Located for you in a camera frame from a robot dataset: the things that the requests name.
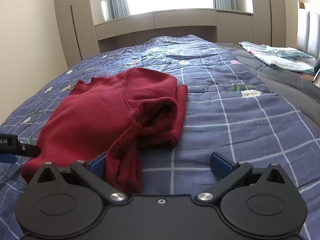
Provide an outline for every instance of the folded clothing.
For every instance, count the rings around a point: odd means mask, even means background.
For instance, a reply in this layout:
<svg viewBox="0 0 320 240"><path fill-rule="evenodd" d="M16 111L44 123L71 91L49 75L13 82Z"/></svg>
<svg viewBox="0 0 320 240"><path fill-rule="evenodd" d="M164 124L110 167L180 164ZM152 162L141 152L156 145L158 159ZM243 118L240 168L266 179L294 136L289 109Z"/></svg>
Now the folded clothing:
<svg viewBox="0 0 320 240"><path fill-rule="evenodd" d="M173 149L182 134L188 94L169 74L131 68L115 76L78 81L44 125L41 154L21 171L29 182L46 161L69 166L107 151L105 181L126 192L140 192L138 149Z"/></svg>

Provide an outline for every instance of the bedspread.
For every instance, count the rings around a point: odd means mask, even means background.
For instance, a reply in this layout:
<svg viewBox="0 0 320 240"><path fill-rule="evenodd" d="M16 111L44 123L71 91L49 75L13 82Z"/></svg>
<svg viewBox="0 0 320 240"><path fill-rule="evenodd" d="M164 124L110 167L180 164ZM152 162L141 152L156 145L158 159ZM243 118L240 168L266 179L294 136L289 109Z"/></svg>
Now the bedspread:
<svg viewBox="0 0 320 240"><path fill-rule="evenodd" d="M110 76L132 67L172 74L189 91L178 146L172 151L139 152L143 193L195 195L204 190L216 181L209 168L213 151L234 162L249 161L254 167L278 162L308 205L302 236L319 239L318 128L285 98L273 94L230 51L193 35L158 37L85 59L18 107L2 124L0 133L16 134L22 142L34 144L52 111L78 80L89 82L92 77ZM262 93L244 97L242 90ZM22 236L13 210L25 187L19 176L25 160L0 164L1 239Z"/></svg>

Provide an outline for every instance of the blue quilt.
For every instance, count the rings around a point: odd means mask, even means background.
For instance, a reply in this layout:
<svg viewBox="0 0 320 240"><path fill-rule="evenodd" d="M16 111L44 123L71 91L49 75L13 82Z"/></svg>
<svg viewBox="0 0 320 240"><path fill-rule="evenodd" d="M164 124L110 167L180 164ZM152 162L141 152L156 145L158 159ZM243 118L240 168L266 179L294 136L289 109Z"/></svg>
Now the blue quilt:
<svg viewBox="0 0 320 240"><path fill-rule="evenodd" d="M140 152L143 193L195 195L208 188L216 181L209 168L213 151L254 167L278 162L308 205L301 235L320 238L319 129L285 98L273 94L230 51L193 35L159 37L85 59L13 111L0 133L16 134L22 142L35 144L51 113L78 80L89 82L132 67L172 74L189 89L177 148ZM262 93L245 96L244 90ZM14 208L26 186L20 177L25 161L0 164L0 239L22 236Z"/></svg>

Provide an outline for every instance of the black device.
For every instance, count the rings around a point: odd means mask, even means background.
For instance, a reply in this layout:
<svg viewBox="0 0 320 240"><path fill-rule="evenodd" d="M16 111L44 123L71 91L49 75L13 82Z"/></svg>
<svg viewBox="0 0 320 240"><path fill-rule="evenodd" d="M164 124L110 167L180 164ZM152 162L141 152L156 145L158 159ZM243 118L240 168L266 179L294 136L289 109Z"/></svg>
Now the black device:
<svg viewBox="0 0 320 240"><path fill-rule="evenodd" d="M41 166L16 208L24 240L300 238L307 207L278 163L257 169L212 153L220 180L192 198L126 195L100 178L104 158Z"/></svg>

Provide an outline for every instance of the red garment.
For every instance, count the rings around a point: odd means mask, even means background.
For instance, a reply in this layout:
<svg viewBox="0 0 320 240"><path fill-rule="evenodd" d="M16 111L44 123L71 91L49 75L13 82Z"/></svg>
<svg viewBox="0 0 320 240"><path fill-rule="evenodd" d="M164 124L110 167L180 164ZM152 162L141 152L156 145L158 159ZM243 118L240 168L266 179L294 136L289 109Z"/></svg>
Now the red garment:
<svg viewBox="0 0 320 240"><path fill-rule="evenodd" d="M78 81L42 128L41 154L22 168L29 182L46 161L69 166L107 150L105 181L126 192L140 192L142 168L137 149L175 148L182 133L188 87L145 68L116 76Z"/></svg>

